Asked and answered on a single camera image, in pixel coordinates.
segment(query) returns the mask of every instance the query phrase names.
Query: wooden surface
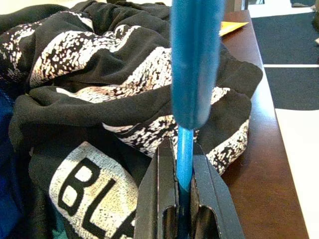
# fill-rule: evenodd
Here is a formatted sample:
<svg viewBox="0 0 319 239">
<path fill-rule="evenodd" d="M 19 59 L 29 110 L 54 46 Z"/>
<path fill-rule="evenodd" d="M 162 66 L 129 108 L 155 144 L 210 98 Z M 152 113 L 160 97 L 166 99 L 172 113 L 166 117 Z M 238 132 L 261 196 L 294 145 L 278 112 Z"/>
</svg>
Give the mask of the wooden surface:
<svg viewBox="0 0 319 239">
<path fill-rule="evenodd" d="M 248 21 L 223 42 L 237 59 L 262 61 L 249 12 L 227 13 L 227 21 Z M 252 98 L 248 147 L 222 176 L 247 239 L 307 239 L 307 231 L 264 75 Z"/>
</svg>

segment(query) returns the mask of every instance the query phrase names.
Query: floor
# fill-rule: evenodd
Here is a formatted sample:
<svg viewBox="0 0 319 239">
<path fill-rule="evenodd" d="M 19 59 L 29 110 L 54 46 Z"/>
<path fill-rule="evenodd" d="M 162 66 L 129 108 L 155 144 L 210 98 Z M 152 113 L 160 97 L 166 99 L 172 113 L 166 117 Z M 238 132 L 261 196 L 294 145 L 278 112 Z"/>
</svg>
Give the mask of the floor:
<svg viewBox="0 0 319 239">
<path fill-rule="evenodd" d="M 10 13 L 33 4 L 57 3 L 68 7 L 80 0 L 15 0 L 14 4 L 5 1 L 1 4 L 0 14 Z M 132 0 L 136 3 L 157 2 L 159 0 Z M 171 0 L 161 0 L 171 5 Z M 291 8 L 290 0 L 265 0 L 265 4 L 249 5 L 251 17 L 272 15 L 298 14 L 312 11 L 306 8 Z M 293 174 L 297 194 L 305 218 L 310 239 L 319 239 L 319 110 L 291 111 L 276 109 L 276 114 L 282 132 L 289 164 Z M 300 161 L 312 165 L 302 168 Z"/>
</svg>

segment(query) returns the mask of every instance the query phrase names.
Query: blue fabric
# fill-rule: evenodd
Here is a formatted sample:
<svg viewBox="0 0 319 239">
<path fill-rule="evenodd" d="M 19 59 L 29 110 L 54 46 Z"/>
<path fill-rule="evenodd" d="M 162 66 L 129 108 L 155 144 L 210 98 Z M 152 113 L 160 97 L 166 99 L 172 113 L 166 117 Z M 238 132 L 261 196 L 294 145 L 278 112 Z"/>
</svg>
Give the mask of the blue fabric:
<svg viewBox="0 0 319 239">
<path fill-rule="evenodd" d="M 13 147 L 8 137 L 13 101 L 0 89 L 0 239 L 6 238 L 22 216 Z"/>
</svg>

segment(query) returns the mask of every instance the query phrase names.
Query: clothing pile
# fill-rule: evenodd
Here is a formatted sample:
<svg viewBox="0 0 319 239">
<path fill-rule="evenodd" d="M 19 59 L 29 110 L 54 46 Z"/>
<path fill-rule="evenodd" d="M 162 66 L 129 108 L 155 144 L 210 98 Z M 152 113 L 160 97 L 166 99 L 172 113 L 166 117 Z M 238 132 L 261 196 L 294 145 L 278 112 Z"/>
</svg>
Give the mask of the clothing pile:
<svg viewBox="0 0 319 239">
<path fill-rule="evenodd" d="M 29 7 L 1 29 L 0 88 L 15 100 L 9 137 L 25 207 L 9 238 L 133 238 L 151 157 L 165 138 L 177 144 L 170 7 L 61 8 Z M 222 46 L 213 110 L 194 134 L 220 174 L 247 146 L 261 78 Z"/>
</svg>

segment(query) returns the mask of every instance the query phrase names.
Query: blue handle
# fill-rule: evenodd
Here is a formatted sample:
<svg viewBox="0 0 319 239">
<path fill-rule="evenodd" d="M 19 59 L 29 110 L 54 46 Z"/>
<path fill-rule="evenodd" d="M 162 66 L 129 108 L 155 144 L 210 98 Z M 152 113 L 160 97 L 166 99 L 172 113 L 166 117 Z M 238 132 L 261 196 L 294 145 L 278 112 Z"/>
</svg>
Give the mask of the blue handle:
<svg viewBox="0 0 319 239">
<path fill-rule="evenodd" d="M 224 0 L 173 0 L 172 109 L 187 129 L 205 124 L 219 64 Z"/>
</svg>

